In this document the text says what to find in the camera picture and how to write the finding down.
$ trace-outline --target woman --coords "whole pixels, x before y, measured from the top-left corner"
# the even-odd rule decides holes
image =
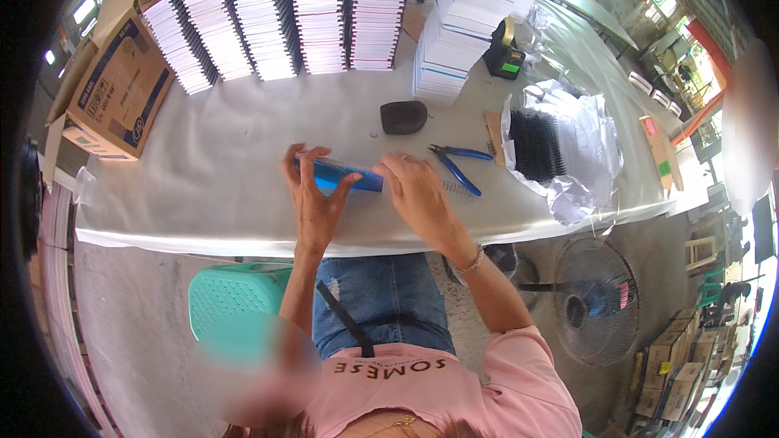
[[[484,386],[455,356],[443,297],[423,254],[323,260],[346,195],[362,175],[351,173],[326,198],[313,161],[330,150],[304,147],[290,146],[281,163],[298,240],[279,315],[312,336],[322,378],[303,413],[251,436],[581,436],[549,347],[517,290],[454,215],[433,167],[393,153],[373,171],[384,177],[400,216],[471,289],[492,332]]]

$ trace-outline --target necklace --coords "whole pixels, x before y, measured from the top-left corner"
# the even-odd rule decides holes
[[[388,430],[390,428],[394,428],[395,426],[403,426],[404,428],[408,428],[416,420],[417,420],[416,416],[406,416],[406,418],[402,419],[401,421],[395,421],[393,424],[391,424],[389,426],[385,426],[384,428],[379,429],[377,431],[374,431],[373,433],[371,433],[369,435],[365,435],[365,438],[369,438],[370,436],[373,436],[373,435],[375,435],[377,433],[381,433],[381,432],[386,431],[386,430]]]

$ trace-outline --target blue notebook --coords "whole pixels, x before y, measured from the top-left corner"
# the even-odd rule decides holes
[[[362,180],[352,185],[352,190],[381,193],[384,188],[384,178],[372,172],[369,168],[328,158],[319,158],[314,161],[314,180],[319,188],[335,188],[338,186],[341,178],[354,171],[361,172],[363,176]]]

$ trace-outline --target white tablecloth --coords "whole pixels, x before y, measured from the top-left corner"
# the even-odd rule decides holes
[[[541,33],[548,57],[590,93],[603,92],[625,157],[615,181],[614,210],[596,212],[582,224],[564,227],[550,215],[546,199],[492,162],[454,158],[484,193],[454,195],[453,206],[482,243],[559,236],[612,223],[638,221],[674,208],[667,198],[638,118],[653,110],[671,130],[678,120],[638,92],[587,23],[541,1],[554,15]],[[430,107],[425,127],[410,136],[386,136],[379,106],[411,98],[416,44],[400,38],[391,73],[348,71],[261,82],[243,77],[187,96],[175,84],[154,121],[139,161],[90,159],[97,178],[89,205],[76,218],[79,240],[103,246],[136,246],[176,253],[291,257],[295,218],[278,168],[287,146],[333,148],[330,157],[370,166],[394,149],[429,159],[444,180],[454,178],[427,151],[430,143],[487,150],[482,112],[499,112],[508,93],[541,79],[558,77],[546,62],[515,82],[488,75],[477,62],[460,97],[449,109]],[[686,188],[696,183],[685,179]],[[411,253],[426,250],[392,206],[388,192],[352,192],[330,257]]]

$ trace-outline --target pink t-shirt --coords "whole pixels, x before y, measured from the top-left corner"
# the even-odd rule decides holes
[[[448,352],[402,343],[374,349],[372,359],[346,348],[322,363],[319,391],[306,408],[318,438],[337,436],[380,408],[405,408],[440,429],[447,416],[463,418],[498,437],[582,435],[577,406],[535,326],[490,336],[484,386]]]

